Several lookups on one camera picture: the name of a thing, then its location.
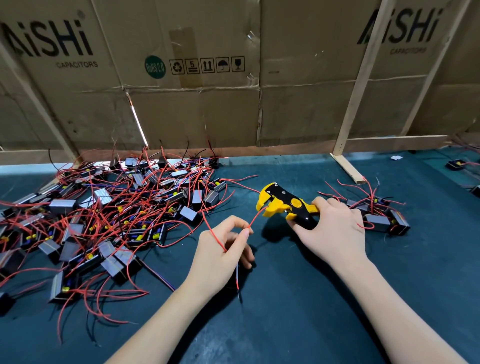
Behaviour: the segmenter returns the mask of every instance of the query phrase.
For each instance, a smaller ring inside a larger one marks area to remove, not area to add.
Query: brown tape
[[[198,67],[198,72],[200,72],[201,68],[193,28],[173,29],[170,30],[168,34],[170,36],[175,60],[178,60],[178,63],[183,67],[183,74],[178,74],[181,88],[202,87],[202,75],[200,73],[189,74],[190,62],[192,62],[195,67]]]

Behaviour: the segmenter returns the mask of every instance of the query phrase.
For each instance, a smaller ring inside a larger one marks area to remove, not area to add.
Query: hand
[[[334,198],[317,197],[312,204],[320,210],[320,221],[313,230],[288,221],[302,243],[335,270],[363,262],[367,255],[360,210],[349,209]]]
[[[232,232],[233,228],[243,230],[239,234]],[[250,269],[255,260],[252,249],[247,244],[249,235],[253,234],[248,222],[232,215],[212,230],[228,251],[224,251],[210,231],[203,231],[185,280],[187,285],[207,300],[225,286],[239,261]]]

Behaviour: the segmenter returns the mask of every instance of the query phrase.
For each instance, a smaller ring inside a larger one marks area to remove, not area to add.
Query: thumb
[[[287,224],[290,225],[290,227],[292,228],[292,230],[300,237],[301,235],[303,235],[303,233],[305,231],[307,231],[307,229],[303,228],[302,226],[300,226],[299,224],[297,224],[295,221],[293,220],[287,220]]]
[[[243,253],[243,249],[245,249],[245,246],[247,245],[247,239],[249,235],[249,229],[243,229],[240,234],[238,234],[232,246],[225,253],[224,259],[226,259],[229,264],[234,266],[237,265]]]

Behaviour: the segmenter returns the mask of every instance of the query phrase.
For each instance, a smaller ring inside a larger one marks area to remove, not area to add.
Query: green circular label
[[[145,58],[145,70],[153,78],[162,78],[165,76],[165,63],[157,56],[148,56]]]

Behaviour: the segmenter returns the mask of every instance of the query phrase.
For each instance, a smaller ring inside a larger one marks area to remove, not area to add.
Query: right hand
[[[320,221],[313,230],[287,220],[302,243],[335,270],[366,259],[360,210],[349,209],[334,198],[317,197],[312,204],[320,210]]]

